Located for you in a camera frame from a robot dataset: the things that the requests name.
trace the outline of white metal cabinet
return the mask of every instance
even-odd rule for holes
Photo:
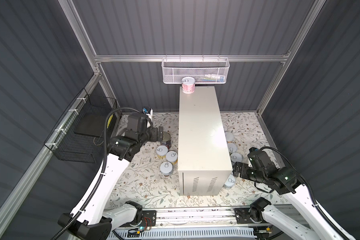
[[[178,173],[182,195],[216,195],[232,172],[215,87],[180,88]]]

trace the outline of black wire mesh basket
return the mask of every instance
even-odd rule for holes
[[[58,131],[54,143],[45,142],[44,145],[59,160],[89,163],[101,161],[104,155],[105,118],[115,108],[116,99],[87,94],[75,109],[68,110],[72,113],[63,127],[55,127],[50,133],[49,137]],[[120,117],[121,112],[118,111],[108,119],[107,142]]]

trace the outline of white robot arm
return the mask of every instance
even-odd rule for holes
[[[295,240],[355,240],[324,210],[316,199],[312,199],[313,192],[309,190],[309,183],[303,176],[298,174],[294,168],[277,169],[267,153],[262,151],[263,149],[272,149],[278,152],[272,147],[250,149],[248,159],[252,163],[252,167],[237,162],[234,165],[235,175],[240,174],[243,179],[264,183],[272,191],[276,190],[299,211],[312,229],[286,216],[262,197],[250,205],[249,213],[245,213],[253,222],[262,222],[263,220],[269,222]],[[285,156],[279,154],[291,165]]]
[[[106,119],[117,110],[111,111]],[[124,136],[112,137],[109,144],[106,142],[105,123],[104,153],[106,157],[76,207],[59,218],[58,224],[63,228],[52,238],[53,240],[66,230],[84,240],[105,240],[113,229],[125,223],[138,224],[140,222],[142,207],[131,201],[117,209],[104,211],[114,186],[134,155],[140,151],[140,147],[148,141],[156,142],[163,138],[163,127],[153,127],[152,109],[144,107],[142,113],[137,112],[128,116]]]

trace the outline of black cable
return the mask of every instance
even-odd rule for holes
[[[272,235],[272,236],[270,236],[270,237],[268,237],[268,238],[264,238],[263,240],[272,240],[272,239],[275,239],[275,238],[277,238],[278,236],[280,236],[280,235],[283,234],[283,233],[284,233],[283,231],[280,231],[280,232],[276,233],[275,235]]]
[[[274,191],[274,189],[272,189],[270,192],[267,192],[266,190],[263,190],[263,189],[261,189],[261,188],[258,188],[258,187],[256,186],[256,182],[254,182],[253,185],[254,185],[255,188],[257,188],[257,190],[260,190],[260,191],[265,192],[265,193],[272,193],[272,192]]]
[[[112,232],[113,232],[113,234],[114,234],[118,239],[124,240],[124,238],[120,237],[120,235],[117,234],[115,230],[113,230]]]
[[[134,108],[116,108],[111,110],[111,112],[107,115],[106,117],[106,121],[104,123],[104,158],[103,158],[103,165],[101,166],[101,173],[104,173],[106,171],[106,166],[107,166],[107,155],[108,155],[108,149],[107,149],[107,125],[108,125],[108,119],[111,117],[112,114],[114,114],[116,111],[119,111],[121,109],[130,109],[133,111],[136,111],[139,113],[138,110],[134,109]],[[93,187],[91,193],[88,195],[87,199],[85,200],[85,202],[83,203],[83,205],[81,206],[80,210],[76,213],[76,215],[74,215],[73,218],[71,218],[69,220],[69,222],[67,223],[67,225],[65,227],[63,227],[58,233],[56,233],[51,240],[56,240],[58,239],[76,220],[77,218],[81,215],[81,213],[83,211],[85,211],[85,208],[87,207],[87,205],[89,204],[89,201],[92,199],[93,195],[95,194],[97,188],[100,185],[100,182],[103,178],[103,174],[99,175],[99,178],[97,179],[97,182],[95,184],[95,186]]]
[[[301,180],[303,181],[303,183],[307,186],[308,192],[309,192],[309,196],[312,199],[313,202],[313,207],[316,208],[316,210],[319,212],[319,214],[324,218],[324,220],[342,237],[344,238],[344,240],[349,240],[349,238],[347,238],[347,236],[339,229],[336,227],[336,225],[334,225],[334,223],[327,217],[327,215],[323,212],[323,210],[321,209],[321,207],[319,206],[319,204],[317,203],[316,198],[313,195],[313,190],[311,188],[311,185],[309,184],[309,182],[300,174],[298,173],[298,171],[295,169],[295,167],[292,165],[292,163],[287,159],[286,156],[284,156],[281,152],[279,152],[277,149],[273,148],[273,147],[268,147],[268,146],[264,146],[262,148],[259,149],[259,151],[262,151],[263,149],[270,149],[273,150],[275,152],[277,152],[280,156],[282,156],[285,161],[287,161],[287,163],[291,166],[293,172],[299,176],[301,178]]]

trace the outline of cabinet vent slots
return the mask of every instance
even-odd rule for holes
[[[216,180],[217,180],[217,177],[212,178],[212,180],[208,186],[207,192],[210,192],[213,189],[213,186],[215,185]]]
[[[197,184],[199,183],[199,178],[194,178],[193,179],[193,185],[192,185],[192,192],[196,192],[197,190]]]

